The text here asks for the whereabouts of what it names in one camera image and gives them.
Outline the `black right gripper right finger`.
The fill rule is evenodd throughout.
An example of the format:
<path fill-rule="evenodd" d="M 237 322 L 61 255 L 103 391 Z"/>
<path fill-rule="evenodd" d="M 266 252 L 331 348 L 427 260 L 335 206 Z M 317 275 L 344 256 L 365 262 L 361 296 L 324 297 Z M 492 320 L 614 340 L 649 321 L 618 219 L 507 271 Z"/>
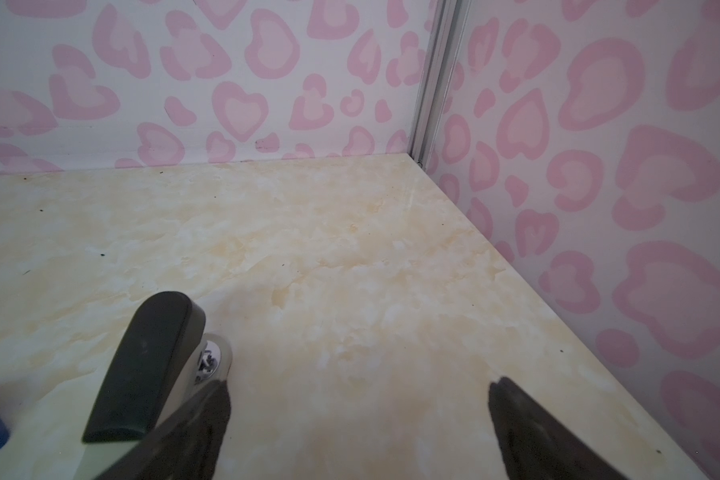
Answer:
<path fill-rule="evenodd" d="M 508 377 L 489 385 L 488 410 L 509 479 L 626 479 Z"/>

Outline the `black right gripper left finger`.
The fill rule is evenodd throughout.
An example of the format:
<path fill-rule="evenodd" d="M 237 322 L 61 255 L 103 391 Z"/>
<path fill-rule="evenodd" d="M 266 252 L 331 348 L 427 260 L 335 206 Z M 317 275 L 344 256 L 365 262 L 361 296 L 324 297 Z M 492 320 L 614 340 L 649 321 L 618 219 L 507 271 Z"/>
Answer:
<path fill-rule="evenodd" d="M 231 416 L 227 383 L 212 380 L 100 479 L 211 479 Z"/>

